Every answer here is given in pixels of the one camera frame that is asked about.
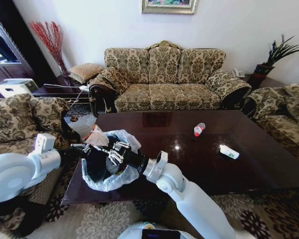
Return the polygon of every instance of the plant pot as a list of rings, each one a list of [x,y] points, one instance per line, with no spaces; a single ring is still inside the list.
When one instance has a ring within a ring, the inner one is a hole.
[[[264,66],[258,64],[254,73],[248,79],[247,83],[251,85],[253,90],[258,88],[272,69],[274,69],[274,66]]]

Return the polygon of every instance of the framed picture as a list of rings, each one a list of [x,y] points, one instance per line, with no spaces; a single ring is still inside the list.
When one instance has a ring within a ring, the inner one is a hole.
[[[141,0],[142,13],[194,14],[198,0]]]

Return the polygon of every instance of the coffee table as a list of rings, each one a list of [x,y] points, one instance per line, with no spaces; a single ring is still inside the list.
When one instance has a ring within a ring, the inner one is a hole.
[[[193,128],[200,122],[206,129],[195,138]],[[96,123],[103,131],[133,134],[141,152],[151,158],[167,152],[169,162],[209,195],[299,188],[299,162],[240,111],[102,114]],[[222,155],[220,144],[238,151],[238,159]],[[62,203],[161,197],[167,195],[144,176],[118,190],[92,190],[82,179],[79,162]]]

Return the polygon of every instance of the sofa armrest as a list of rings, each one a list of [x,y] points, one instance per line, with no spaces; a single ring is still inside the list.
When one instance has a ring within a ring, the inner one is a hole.
[[[107,94],[117,94],[117,90],[112,83],[102,74],[99,74],[97,77],[90,80],[89,90],[93,97],[96,95],[104,96]]]
[[[246,97],[242,112],[254,120],[259,120],[264,116],[282,112],[285,104],[282,88],[260,88]]]
[[[90,80],[90,92],[107,89],[120,96],[131,84],[114,67],[104,69],[96,78]]]
[[[225,109],[233,109],[251,91],[251,86],[245,81],[222,70],[215,71],[205,86],[219,96],[221,108]]]

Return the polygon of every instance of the trash bag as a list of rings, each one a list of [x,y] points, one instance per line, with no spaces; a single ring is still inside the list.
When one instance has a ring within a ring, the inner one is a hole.
[[[104,134],[107,137],[114,136],[119,141],[128,143],[131,146],[132,152],[134,153],[138,153],[138,149],[141,147],[141,144],[137,141],[137,139],[133,135],[127,133],[124,129],[104,132]],[[82,177],[83,180],[87,183],[87,185],[90,188],[102,192],[109,192],[122,187],[124,184],[129,184],[133,182],[134,180],[138,179],[140,176],[137,169],[129,165],[127,165],[126,168],[123,170],[123,172],[121,172],[120,174],[118,175],[115,174],[117,168],[108,158],[106,159],[106,166],[107,166],[107,170],[112,175],[104,180],[94,181],[87,174],[86,159],[82,158]]]

